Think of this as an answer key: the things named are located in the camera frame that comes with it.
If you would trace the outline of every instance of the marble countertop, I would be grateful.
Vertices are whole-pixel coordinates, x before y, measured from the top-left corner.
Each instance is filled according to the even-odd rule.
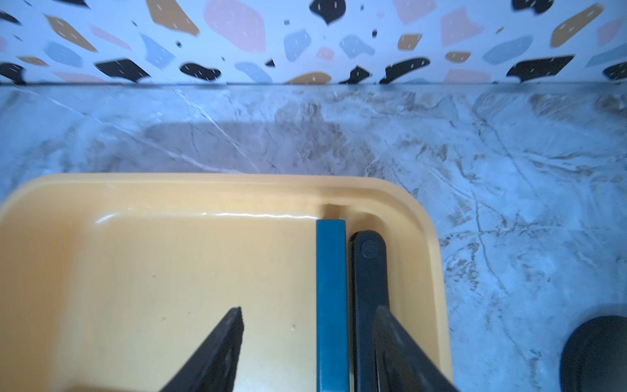
[[[440,239],[455,384],[558,391],[627,302],[627,95],[436,88],[2,87],[0,199],[57,172],[369,176]]]

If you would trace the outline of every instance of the terrazzo wallpaper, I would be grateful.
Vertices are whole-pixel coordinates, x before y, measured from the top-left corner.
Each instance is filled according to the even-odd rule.
[[[5,0],[2,83],[627,77],[626,0]]]

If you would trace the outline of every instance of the yellow tray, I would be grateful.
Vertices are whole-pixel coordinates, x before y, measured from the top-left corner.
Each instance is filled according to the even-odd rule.
[[[62,174],[0,209],[0,390],[157,391],[241,306],[235,390],[315,391],[322,218],[383,236],[392,313],[452,379],[438,239],[395,185]]]

